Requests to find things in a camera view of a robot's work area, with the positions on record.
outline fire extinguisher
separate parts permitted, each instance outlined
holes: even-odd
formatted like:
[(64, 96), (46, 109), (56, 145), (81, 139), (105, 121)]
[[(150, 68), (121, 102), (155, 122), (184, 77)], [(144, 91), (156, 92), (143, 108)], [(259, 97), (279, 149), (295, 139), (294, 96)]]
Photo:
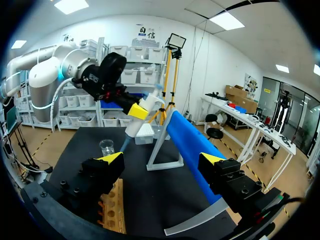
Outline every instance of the fire extinguisher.
[(269, 116), (266, 117), (264, 124), (268, 125), (270, 123), (271, 118)]

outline ceiling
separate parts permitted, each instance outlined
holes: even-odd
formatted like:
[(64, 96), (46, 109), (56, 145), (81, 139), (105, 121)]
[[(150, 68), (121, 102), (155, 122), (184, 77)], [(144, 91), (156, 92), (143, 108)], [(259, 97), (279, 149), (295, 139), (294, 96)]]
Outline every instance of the ceiling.
[[(9, 45), (27, 40), (21, 49), (13, 49), (8, 58), (23, 54), (38, 39), (58, 29), (92, 18), (110, 15), (151, 15), (205, 28), (205, 21), (225, 9), (245, 27), (225, 31), (211, 21), (205, 30), (230, 43), (264, 71), (303, 82), (311, 89), (320, 87), (313, 73), (314, 58), (308, 41), (293, 17), (279, 2), (254, 3), (254, 0), (86, 0), (90, 7), (65, 15), (53, 5), (59, 0), (41, 0), (21, 24)], [(287, 66), (290, 73), (276, 69)]]

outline yellow tripod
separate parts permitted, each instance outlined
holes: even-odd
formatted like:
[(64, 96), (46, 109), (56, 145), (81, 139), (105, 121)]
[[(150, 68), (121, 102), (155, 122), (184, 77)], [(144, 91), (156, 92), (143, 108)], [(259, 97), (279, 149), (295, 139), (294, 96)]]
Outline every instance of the yellow tripod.
[[(164, 80), (164, 87), (163, 87), (163, 92), (162, 96), (164, 100), (166, 99), (166, 91), (167, 91), (167, 85), (168, 85), (168, 78), (169, 78), (169, 70), (170, 70), (170, 62), (171, 62), (171, 55), (172, 55), (172, 50), (169, 50), (168, 53), (168, 59), (166, 63), (166, 71), (165, 71), (165, 80)], [(175, 60), (175, 71), (174, 71), (174, 81), (173, 81), (173, 88), (171, 93), (171, 102), (168, 103), (168, 106), (165, 108), (165, 105), (162, 104), (161, 108), (159, 108), (158, 111), (152, 116), (152, 118), (149, 120), (149, 123), (151, 123), (159, 114), (160, 116), (160, 125), (164, 124), (164, 121), (167, 118), (167, 111), (169, 108), (175, 107), (175, 91), (176, 91), (176, 85), (177, 85), (177, 76), (178, 76), (178, 65), (179, 65), (179, 58), (176, 58)]]

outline black work surface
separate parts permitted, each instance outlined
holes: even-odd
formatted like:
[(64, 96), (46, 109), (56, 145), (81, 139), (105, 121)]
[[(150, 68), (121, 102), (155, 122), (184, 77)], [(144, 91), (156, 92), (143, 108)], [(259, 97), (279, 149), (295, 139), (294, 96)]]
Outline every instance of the black work surface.
[[(81, 162), (102, 157), (99, 142), (111, 139), (118, 152), (125, 140), (124, 127), (81, 127), (75, 133), (57, 162), (49, 182), (60, 187), (66, 176), (78, 172)], [(165, 237), (164, 229), (180, 224), (209, 206), (188, 166), (147, 171), (146, 164), (153, 144), (136, 145), (132, 140), (124, 152), (123, 179), (124, 220), (127, 234)], [(179, 152), (174, 143), (165, 141), (155, 163), (173, 162)], [(171, 237), (193, 237), (199, 240), (220, 239), (232, 232), (235, 223), (224, 211), (214, 219)]]

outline wooden floor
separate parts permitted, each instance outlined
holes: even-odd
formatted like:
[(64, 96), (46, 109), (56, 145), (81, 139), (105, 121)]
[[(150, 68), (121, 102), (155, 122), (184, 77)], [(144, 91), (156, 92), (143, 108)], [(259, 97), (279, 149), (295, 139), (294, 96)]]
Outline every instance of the wooden floor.
[[(203, 133), (204, 126), (196, 126), (199, 131)], [(250, 129), (238, 129), (237, 131), (232, 128), (225, 126), (224, 128), (228, 132), (230, 132), (233, 136), (238, 138), (241, 142), (245, 143), (250, 135)], [(64, 129), (61, 132), (58, 130), (52, 133), (45, 141), (44, 139), (51, 133), (51, 130), (46, 128), (35, 128), (32, 129), (29, 126), (21, 126), (21, 130), (23, 132), (24, 138), (27, 142), (28, 148), (33, 154), (38, 147), (39, 150), (34, 155), (34, 160), (40, 166), (40, 169), (44, 170), (48, 168), (47, 164), (51, 166), (55, 166), (61, 153), (67, 146), (70, 139), (75, 134), (75, 130), (67, 130)], [(23, 161), (24, 156), (21, 152), (16, 137), (13, 135), (12, 145), (14, 150), (17, 153), (18, 159)], [(241, 149), (238, 144), (236, 144), (229, 137), (224, 136), (222, 139), (229, 147), (236, 152), (236, 154), (240, 154)], [(235, 158), (231, 151), (223, 143), (219, 140), (215, 140), (213, 143), (220, 152), (227, 158)], [(251, 161), (247, 164), (248, 166), (259, 176), (259, 178), (267, 185), (270, 181), (273, 174), (277, 171), (279, 166), (284, 161), (287, 153), (280, 149), (278, 154), (274, 159), (271, 159), (273, 154), (272, 149), (267, 148), (265, 144), (261, 144), (259, 147), (260, 152), (267, 152), (266, 157), (264, 158), (264, 163), (259, 162), (259, 153), (256, 152)], [(297, 154), (293, 156), (291, 162), (288, 164), (285, 171), (278, 178), (278, 180), (273, 185), (274, 187), (280, 189), (282, 192), (288, 193), (292, 197), (304, 197), (305, 191), (309, 186), (309, 180), (307, 177), (307, 169), (306, 169), (306, 156), (297, 149)], [(257, 180), (256, 177), (245, 167), (242, 166), (245, 173), (252, 178), (253, 180)], [(298, 203), (290, 203), (286, 206), (286, 210), (292, 216), (295, 210), (298, 207)], [(237, 213), (233, 213), (230, 209), (227, 210), (232, 219), (238, 223), (240, 220), (240, 216)], [(288, 220), (288, 216), (282, 211), (279, 216), (275, 219), (274, 223), (276, 224), (276, 229), (273, 231), (271, 235), (273, 235), (279, 228), (283, 226), (283, 224)]]

